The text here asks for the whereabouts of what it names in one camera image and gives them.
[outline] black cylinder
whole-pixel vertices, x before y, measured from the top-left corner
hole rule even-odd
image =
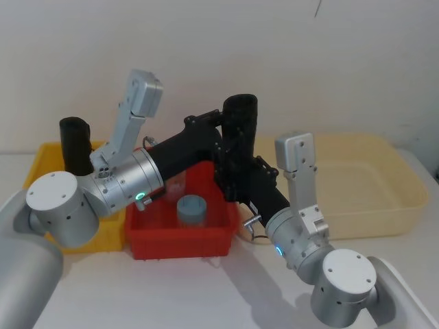
[[[224,102],[223,115],[222,140],[227,150],[226,167],[230,173],[239,173],[253,161],[258,99],[251,94],[231,96]]]
[[[94,172],[90,161],[90,126],[81,118],[69,117],[60,121],[61,149],[64,170],[76,176]]]
[[[212,160],[215,143],[220,142],[216,127],[199,120],[188,122],[181,133],[151,147],[148,154],[162,179],[168,180],[200,161]]]
[[[289,207],[288,200],[285,199],[276,188],[276,183],[263,170],[250,171],[240,187],[246,190],[248,196],[247,206],[253,208],[253,210],[256,208],[262,216],[260,222],[263,227],[278,211]]]

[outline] metal bracket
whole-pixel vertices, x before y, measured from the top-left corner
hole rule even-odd
[[[96,171],[120,165],[134,149],[147,117],[154,117],[163,86],[154,74],[132,70],[124,100],[119,104],[116,128],[111,139],[90,155]]]
[[[245,222],[243,222],[242,225],[253,236],[254,235],[253,224],[259,221],[261,218],[262,218],[261,215],[255,215],[252,218],[247,219]]]
[[[294,132],[280,136],[275,142],[278,168],[288,180],[289,204],[303,232],[309,237],[327,238],[328,224],[317,205],[316,156],[311,133]]]
[[[146,209],[146,206],[151,203],[151,197],[144,197],[143,199],[137,200],[135,202],[138,211],[144,211]]]

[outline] blue indicator light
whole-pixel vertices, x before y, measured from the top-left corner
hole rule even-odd
[[[136,200],[140,200],[143,199],[143,197],[145,197],[145,193],[144,192],[140,192],[138,195],[136,195]]]

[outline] table surface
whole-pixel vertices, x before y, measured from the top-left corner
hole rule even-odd
[[[403,236],[333,241],[389,260],[439,319],[439,185],[409,152],[402,157],[429,190],[420,223]],[[0,155],[0,204],[20,189],[33,155]],[[64,274],[35,329],[323,329],[312,287],[272,246],[235,238],[222,258],[134,261],[124,252],[65,256]],[[366,311],[349,328],[374,328]]]

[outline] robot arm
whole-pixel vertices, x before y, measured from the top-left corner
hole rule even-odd
[[[94,173],[84,177],[62,171],[44,175],[0,211],[0,218],[8,223],[0,227],[1,243],[10,245],[1,249],[23,245],[14,248],[13,259],[10,254],[3,256],[16,266],[0,267],[0,303],[9,305],[3,291],[13,294],[16,302],[3,308],[9,311],[0,312],[0,328],[32,328],[60,279],[62,255],[39,235],[48,231],[61,245],[78,247],[96,233],[98,217],[133,202],[144,209],[166,179],[202,160],[215,163],[215,181],[226,200],[242,202],[252,210],[254,217],[246,222],[249,230],[254,221],[260,221],[287,266],[315,286],[311,307],[322,322],[343,328],[367,308],[382,328],[409,328],[414,323],[439,328],[385,263],[354,251],[334,250],[329,244],[328,228],[316,202],[312,135],[286,135],[276,142],[278,167],[289,180],[288,202],[276,189],[277,169],[253,156],[255,96],[230,97],[222,112],[187,117],[181,133],[148,151],[125,155],[126,147],[132,149],[139,123],[155,113],[161,85],[153,75],[135,71],[128,94],[117,133],[91,155]],[[147,95],[153,99],[143,99]],[[19,276],[23,282],[14,284],[12,274],[23,273],[23,269],[25,274]],[[26,322],[12,311],[22,303],[32,315]]]

